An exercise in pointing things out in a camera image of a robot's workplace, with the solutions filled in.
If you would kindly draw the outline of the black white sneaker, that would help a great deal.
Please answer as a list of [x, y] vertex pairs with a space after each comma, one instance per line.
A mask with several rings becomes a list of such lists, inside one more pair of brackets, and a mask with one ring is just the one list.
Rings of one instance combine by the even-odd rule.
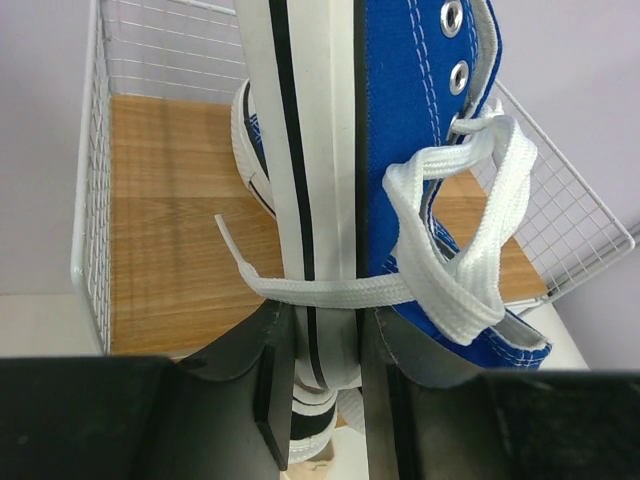
[[358, 378], [346, 388], [330, 390], [308, 386], [295, 374], [289, 464], [319, 455], [329, 445], [339, 419], [354, 431], [365, 434], [362, 379]]

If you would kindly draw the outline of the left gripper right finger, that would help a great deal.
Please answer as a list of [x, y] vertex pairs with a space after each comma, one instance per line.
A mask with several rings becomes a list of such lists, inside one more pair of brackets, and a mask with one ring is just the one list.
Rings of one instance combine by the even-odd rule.
[[635, 479], [639, 377], [486, 370], [389, 308], [362, 321], [373, 479]]

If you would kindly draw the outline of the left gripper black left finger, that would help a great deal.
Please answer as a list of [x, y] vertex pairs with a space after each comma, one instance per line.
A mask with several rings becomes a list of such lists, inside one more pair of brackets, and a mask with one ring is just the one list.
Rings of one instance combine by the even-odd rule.
[[181, 361], [3, 360], [2, 477], [278, 478], [289, 456], [294, 318], [267, 301]]

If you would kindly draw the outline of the blue canvas sneaker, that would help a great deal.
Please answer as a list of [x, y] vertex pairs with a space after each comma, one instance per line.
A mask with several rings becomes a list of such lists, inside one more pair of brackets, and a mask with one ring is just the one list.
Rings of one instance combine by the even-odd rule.
[[[490, 98], [502, 39], [488, 1], [239, 1], [284, 274], [245, 259], [296, 314], [295, 374], [360, 377], [358, 322], [389, 308], [483, 368], [537, 368], [549, 342], [509, 311], [500, 257], [528, 208], [536, 145]], [[446, 180], [491, 160], [464, 245], [435, 214]]]
[[246, 80], [231, 105], [231, 143], [237, 171], [247, 190], [272, 217], [276, 217], [251, 84]]

